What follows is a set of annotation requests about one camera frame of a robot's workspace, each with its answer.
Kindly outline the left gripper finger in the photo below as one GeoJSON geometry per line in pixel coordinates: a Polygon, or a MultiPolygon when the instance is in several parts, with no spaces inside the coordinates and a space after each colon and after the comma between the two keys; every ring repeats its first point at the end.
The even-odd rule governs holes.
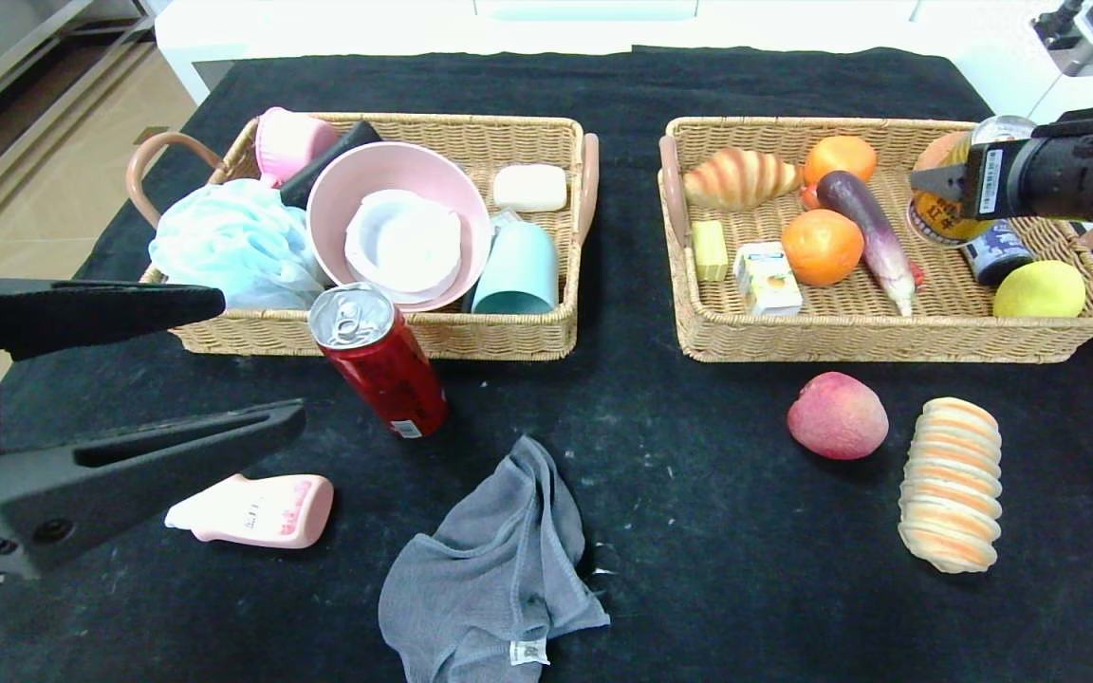
{"type": "Polygon", "coordinates": [[[299,436],[299,401],[0,454],[0,576],[39,578],[299,436]]]}
{"type": "Polygon", "coordinates": [[[226,310],[212,286],[0,278],[0,350],[33,360],[204,323],[226,310]]]}

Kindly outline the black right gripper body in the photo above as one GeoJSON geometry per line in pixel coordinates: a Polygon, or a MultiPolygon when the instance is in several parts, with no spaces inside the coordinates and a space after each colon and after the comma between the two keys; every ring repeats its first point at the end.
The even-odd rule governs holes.
{"type": "Polygon", "coordinates": [[[966,165],[972,216],[1093,222],[1093,134],[975,144],[966,165]]]}

